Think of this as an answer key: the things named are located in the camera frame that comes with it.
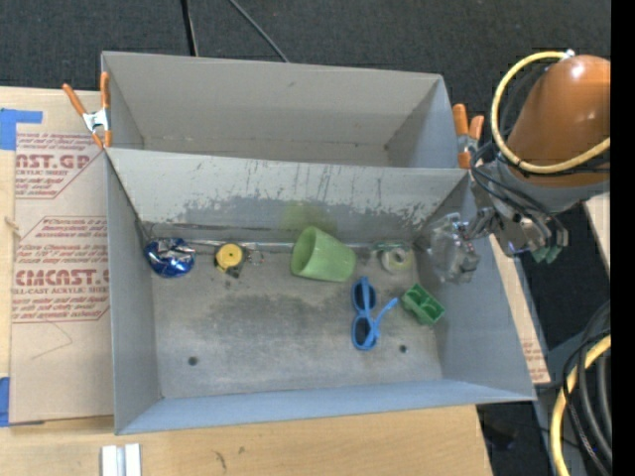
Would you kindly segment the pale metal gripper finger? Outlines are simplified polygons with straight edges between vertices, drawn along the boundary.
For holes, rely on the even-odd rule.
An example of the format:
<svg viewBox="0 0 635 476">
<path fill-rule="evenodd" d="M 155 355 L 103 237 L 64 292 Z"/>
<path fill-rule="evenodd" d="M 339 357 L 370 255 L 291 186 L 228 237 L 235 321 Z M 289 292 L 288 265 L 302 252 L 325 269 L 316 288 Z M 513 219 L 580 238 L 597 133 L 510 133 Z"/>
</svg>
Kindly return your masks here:
<svg viewBox="0 0 635 476">
<path fill-rule="evenodd" d="M 442 251 L 440 275 L 444 282 L 469 283 L 480 263 L 471 243 L 450 243 Z"/>
<path fill-rule="evenodd" d="M 429 251 L 441 252 L 447 246 L 470 249 L 464 235 L 465 226 L 459 213 L 450 213 L 434 221 L 428 228 Z"/>
</svg>

